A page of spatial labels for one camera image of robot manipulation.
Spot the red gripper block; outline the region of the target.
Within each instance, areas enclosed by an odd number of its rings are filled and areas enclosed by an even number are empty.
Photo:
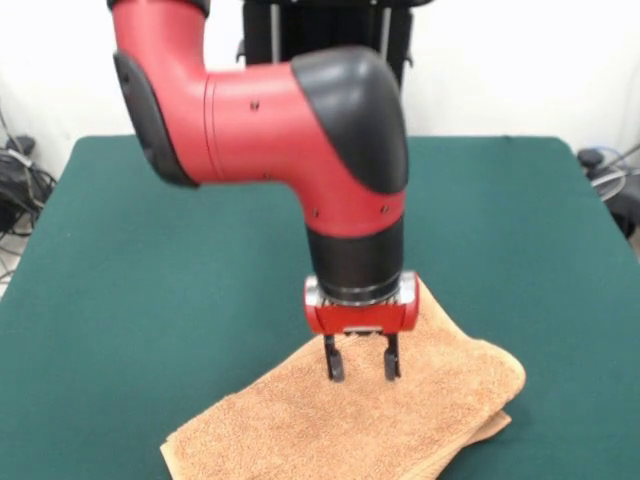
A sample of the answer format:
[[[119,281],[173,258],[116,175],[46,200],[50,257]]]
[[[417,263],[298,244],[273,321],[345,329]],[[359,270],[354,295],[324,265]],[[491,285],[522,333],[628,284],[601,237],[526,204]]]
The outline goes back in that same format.
[[[337,334],[378,332],[387,334],[384,351],[385,379],[393,382],[401,377],[398,332],[414,329],[419,312],[419,277],[415,271],[400,275],[396,291],[386,299],[365,305],[341,305],[321,290],[315,275],[304,283],[304,312],[310,330],[323,338],[328,378],[335,383],[345,380],[341,352],[336,346]]]

